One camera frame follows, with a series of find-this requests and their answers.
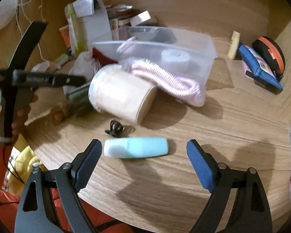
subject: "handheld tool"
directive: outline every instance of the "handheld tool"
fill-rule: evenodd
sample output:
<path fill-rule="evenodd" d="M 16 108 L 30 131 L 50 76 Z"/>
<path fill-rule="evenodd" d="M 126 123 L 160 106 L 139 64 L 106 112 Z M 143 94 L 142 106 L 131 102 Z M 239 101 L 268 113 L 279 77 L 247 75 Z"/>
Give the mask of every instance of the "handheld tool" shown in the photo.
<path fill-rule="evenodd" d="M 78 197 L 102 154 L 101 142 L 93 139 L 86 150 L 69 163 L 51 171 L 34 168 L 27 180 L 16 214 L 15 233 L 67 232 L 56 213 L 51 188 L 57 188 L 67 220 L 74 233 L 98 233 Z"/>
<path fill-rule="evenodd" d="M 11 125 L 17 119 L 17 111 L 31 102 L 37 87 L 79 87 L 86 83 L 83 76 L 24 71 L 46 27 L 47 23 L 33 21 L 22 37 L 8 69 L 0 69 L 0 146 L 11 144 Z"/>
<path fill-rule="evenodd" d="M 232 188 L 237 188 L 233 209 L 226 228 L 218 233 L 272 233 L 271 211 L 256 169 L 234 170 L 217 163 L 195 139 L 187 143 L 186 152 L 202 187 L 211 193 L 189 233 L 215 233 Z"/>

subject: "orange jacket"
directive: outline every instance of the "orange jacket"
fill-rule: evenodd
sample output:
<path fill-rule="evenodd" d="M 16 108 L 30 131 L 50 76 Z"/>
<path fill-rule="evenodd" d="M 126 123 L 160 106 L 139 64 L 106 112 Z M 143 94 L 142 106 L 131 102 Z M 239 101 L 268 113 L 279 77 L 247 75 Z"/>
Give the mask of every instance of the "orange jacket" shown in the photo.
<path fill-rule="evenodd" d="M 7 165 L 9 156 L 11 155 L 12 147 L 7 147 L 5 150 L 5 163 Z M 5 177 L 6 168 L 3 164 L 3 155 L 2 155 L 2 148 L 0 148 L 0 202 L 14 202 L 19 201 L 19 197 L 16 195 L 12 195 L 10 193 L 5 192 L 2 190 L 2 185 Z M 57 190 L 53 192 L 53 197 L 58 197 Z M 89 218 L 91 219 L 92 223 L 95 226 L 99 226 L 101 224 L 107 223 L 109 221 L 113 221 L 114 218 L 111 216 L 108 216 L 104 214 L 103 212 L 99 211 L 98 209 L 92 207 L 88 203 L 82 200 L 82 204 L 89 215 Z M 64 214 L 64 210 L 61 207 L 60 200 L 55 200 L 55 206 L 57 210 L 58 217 L 61 221 L 62 227 L 71 232 L 70 225 L 67 221 L 67 218 Z M 0 206 L 0 220 L 3 222 L 3 224 L 7 227 L 7 229 L 10 232 L 14 232 L 14 225 L 15 225 L 15 218 L 16 218 L 16 212 L 17 212 L 18 204 L 6 204 Z M 118 224 L 115 226 L 112 226 L 106 230 L 103 230 L 102 233 L 133 233 L 130 226 L 127 224 Z"/>

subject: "metal screw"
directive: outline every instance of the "metal screw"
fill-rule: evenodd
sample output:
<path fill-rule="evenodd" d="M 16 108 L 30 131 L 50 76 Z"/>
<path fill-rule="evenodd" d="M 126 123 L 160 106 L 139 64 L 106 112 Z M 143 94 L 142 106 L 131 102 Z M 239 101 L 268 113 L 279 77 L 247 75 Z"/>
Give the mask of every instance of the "metal screw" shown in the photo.
<path fill-rule="evenodd" d="M 68 169 L 68 168 L 70 168 L 70 166 L 71 166 L 70 163 L 64 163 L 64 164 L 63 164 L 63 168 L 64 168 L 64 169 Z"/>
<path fill-rule="evenodd" d="M 249 168 L 249 172 L 255 174 L 255 173 L 257 172 L 257 170 L 255 170 L 253 167 L 250 167 L 250 168 Z"/>
<path fill-rule="evenodd" d="M 220 169 L 226 169 L 226 164 L 224 163 L 219 163 L 218 166 Z"/>
<path fill-rule="evenodd" d="M 39 167 L 36 167 L 36 168 L 33 169 L 32 172 L 33 172 L 33 173 L 38 173 L 39 171 L 40 171 L 40 168 L 39 168 Z"/>

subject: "light blue eraser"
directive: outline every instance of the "light blue eraser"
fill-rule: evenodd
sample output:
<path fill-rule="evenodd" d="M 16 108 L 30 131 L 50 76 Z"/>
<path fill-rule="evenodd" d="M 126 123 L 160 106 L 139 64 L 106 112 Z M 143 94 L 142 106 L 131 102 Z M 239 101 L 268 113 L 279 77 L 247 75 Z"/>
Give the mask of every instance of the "light blue eraser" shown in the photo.
<path fill-rule="evenodd" d="M 123 137 L 107 139 L 104 145 L 106 157 L 148 158 L 166 155 L 167 139 L 164 137 Z"/>

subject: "white plastic bag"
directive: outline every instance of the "white plastic bag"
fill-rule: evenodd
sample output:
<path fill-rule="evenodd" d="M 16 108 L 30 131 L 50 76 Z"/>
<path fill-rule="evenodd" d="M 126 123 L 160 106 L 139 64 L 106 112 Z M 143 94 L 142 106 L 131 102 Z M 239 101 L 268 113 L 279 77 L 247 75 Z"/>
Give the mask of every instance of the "white plastic bag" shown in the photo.
<path fill-rule="evenodd" d="M 81 52 L 76 59 L 74 66 L 70 70 L 70 75 L 82 75 L 86 79 L 86 83 L 92 81 L 94 75 L 101 68 L 98 60 L 92 58 L 92 53 L 89 51 Z M 74 90 L 75 87 L 64 86 L 65 95 Z"/>

